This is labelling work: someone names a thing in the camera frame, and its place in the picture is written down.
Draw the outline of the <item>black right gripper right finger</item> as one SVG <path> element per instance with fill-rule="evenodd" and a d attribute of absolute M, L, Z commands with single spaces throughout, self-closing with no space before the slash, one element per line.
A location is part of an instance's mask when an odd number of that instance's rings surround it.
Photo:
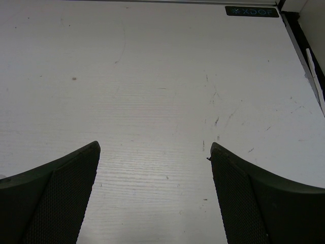
<path fill-rule="evenodd" d="M 228 243 L 324 243 L 324 189 L 258 167 L 218 143 L 213 180 Z"/>

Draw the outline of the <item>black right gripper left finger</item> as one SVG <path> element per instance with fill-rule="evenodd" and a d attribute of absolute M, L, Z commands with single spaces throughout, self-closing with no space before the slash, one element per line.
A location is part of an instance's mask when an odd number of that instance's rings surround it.
<path fill-rule="evenodd" d="M 1 243 L 76 243 L 100 153 L 94 141 L 1 179 Z"/>

